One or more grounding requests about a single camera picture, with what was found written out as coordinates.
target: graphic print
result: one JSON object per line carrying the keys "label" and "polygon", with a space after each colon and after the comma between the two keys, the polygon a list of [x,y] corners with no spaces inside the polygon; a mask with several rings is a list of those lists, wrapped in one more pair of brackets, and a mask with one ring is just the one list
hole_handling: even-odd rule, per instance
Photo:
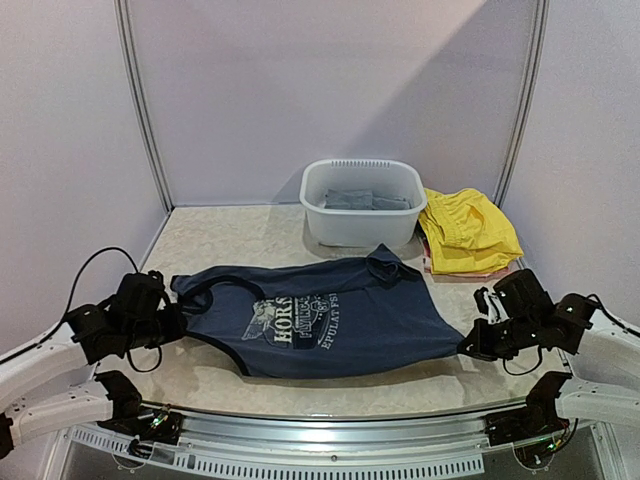
{"label": "graphic print", "polygon": [[253,304],[253,317],[242,340],[264,338],[280,348],[329,350],[338,333],[338,296],[276,297]]}

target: beige table surface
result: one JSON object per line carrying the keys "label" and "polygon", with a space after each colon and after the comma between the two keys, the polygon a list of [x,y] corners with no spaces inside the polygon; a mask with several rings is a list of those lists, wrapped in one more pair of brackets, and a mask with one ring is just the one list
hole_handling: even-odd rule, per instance
{"label": "beige table surface", "polygon": [[[144,270],[193,274],[212,265],[280,267],[304,265],[370,250],[335,249],[311,240],[300,205],[178,208],[168,220]],[[394,249],[421,269],[417,240]],[[482,283],[424,275],[442,317],[466,335],[476,317],[473,292]],[[548,370],[562,371],[557,353],[546,353],[541,368],[512,377],[501,362],[463,356],[428,360],[384,374],[332,380],[273,380],[243,377],[216,348],[194,339],[163,347],[164,361],[148,374],[135,373],[120,359],[108,359],[100,371],[122,370],[145,400],[211,412],[257,416],[402,417],[471,410],[520,399]],[[155,363],[154,351],[138,349],[139,368]],[[535,349],[509,363],[512,371],[536,362]]]}

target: robotic arm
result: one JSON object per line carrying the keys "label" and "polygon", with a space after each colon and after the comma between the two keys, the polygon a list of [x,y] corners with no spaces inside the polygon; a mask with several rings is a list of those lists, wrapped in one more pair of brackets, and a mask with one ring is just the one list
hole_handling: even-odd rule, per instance
{"label": "robotic arm", "polygon": [[[572,293],[554,304],[531,270],[515,272],[475,295],[479,318],[458,352],[473,358],[511,360],[524,348],[560,348],[602,358],[640,378],[640,333],[606,311],[599,299]],[[640,428],[640,392],[548,372],[534,386],[526,407],[487,415],[492,445],[560,430],[580,418]]]}
{"label": "robotic arm", "polygon": [[[161,301],[164,308],[158,310]],[[135,419],[142,398],[122,372],[95,375],[45,399],[29,392],[109,355],[158,348],[184,336],[186,320],[162,275],[127,274],[115,295],[83,305],[40,337],[0,358],[0,458],[38,435],[89,421]]]}

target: vent grille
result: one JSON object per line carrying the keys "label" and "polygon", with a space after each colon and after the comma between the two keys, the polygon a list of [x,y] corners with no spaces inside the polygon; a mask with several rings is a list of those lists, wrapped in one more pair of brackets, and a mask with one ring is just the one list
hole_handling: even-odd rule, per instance
{"label": "vent grille", "polygon": [[[127,454],[129,437],[92,427],[74,427],[73,441],[108,453],[135,459]],[[208,452],[191,449],[175,452],[169,464],[147,460],[145,463],[180,470],[196,475],[215,476],[229,480],[444,480],[484,473],[481,454],[464,455],[440,461],[380,466],[357,465],[304,466],[237,462],[211,456]]]}
{"label": "vent grille", "polygon": [[83,427],[75,427],[72,438],[74,442],[87,445],[88,447],[94,447],[105,452],[127,455],[128,441],[115,437],[111,432],[103,433]]}
{"label": "vent grille", "polygon": [[484,473],[482,455],[404,466],[287,467],[219,461],[198,454],[177,454],[174,467],[224,479],[250,480],[419,480],[460,478]]}
{"label": "vent grille", "polygon": [[390,168],[391,163],[388,160],[332,160],[331,166],[332,167]]}

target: white wall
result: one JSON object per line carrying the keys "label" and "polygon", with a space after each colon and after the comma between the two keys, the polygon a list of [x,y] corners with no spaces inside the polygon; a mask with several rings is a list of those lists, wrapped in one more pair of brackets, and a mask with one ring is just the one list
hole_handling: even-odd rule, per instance
{"label": "white wall", "polygon": [[640,3],[551,2],[504,210],[559,300],[597,292],[640,325]]}
{"label": "white wall", "polygon": [[[76,270],[116,244],[140,260],[164,213],[145,156],[111,0],[0,3],[0,352],[60,318]],[[108,254],[76,305],[113,293]],[[46,440],[0,462],[33,480]]]}
{"label": "white wall", "polygon": [[136,0],[177,204],[297,201],[303,167],[393,158],[491,195],[535,0]]}

